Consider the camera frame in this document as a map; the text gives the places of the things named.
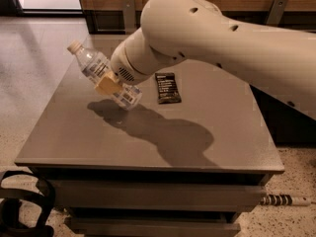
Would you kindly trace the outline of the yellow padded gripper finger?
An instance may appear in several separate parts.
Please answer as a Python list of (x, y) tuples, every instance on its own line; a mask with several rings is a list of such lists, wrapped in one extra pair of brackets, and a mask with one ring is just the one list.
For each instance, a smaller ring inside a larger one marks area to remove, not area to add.
[(122, 84), (113, 71), (106, 72), (97, 79), (95, 90), (101, 95), (111, 95), (122, 90)]

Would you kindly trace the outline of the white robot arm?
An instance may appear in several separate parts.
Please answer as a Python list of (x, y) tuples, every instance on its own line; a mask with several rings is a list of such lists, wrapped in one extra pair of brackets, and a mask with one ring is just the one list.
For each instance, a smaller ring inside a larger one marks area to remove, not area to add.
[(316, 35), (235, 21), (205, 0), (148, 0), (140, 28), (115, 49), (95, 89), (110, 95), (187, 59), (216, 65), (316, 119)]

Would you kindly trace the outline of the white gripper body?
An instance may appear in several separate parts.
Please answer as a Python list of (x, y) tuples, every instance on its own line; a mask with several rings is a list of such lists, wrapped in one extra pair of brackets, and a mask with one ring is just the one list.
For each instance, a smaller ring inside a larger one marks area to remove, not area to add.
[(150, 77), (152, 68), (150, 46), (143, 39), (126, 39), (111, 57), (111, 67), (119, 80), (137, 85)]

